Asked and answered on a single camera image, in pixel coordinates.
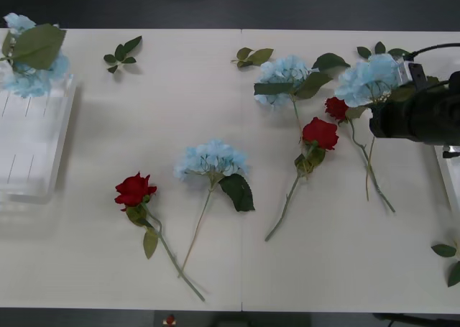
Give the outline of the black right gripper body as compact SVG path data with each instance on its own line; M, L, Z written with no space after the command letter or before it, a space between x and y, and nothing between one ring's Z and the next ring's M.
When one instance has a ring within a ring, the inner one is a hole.
M371 104L371 133L377 138L415 138L410 129L411 98L414 94L414 86L403 86L393 90L384 101Z

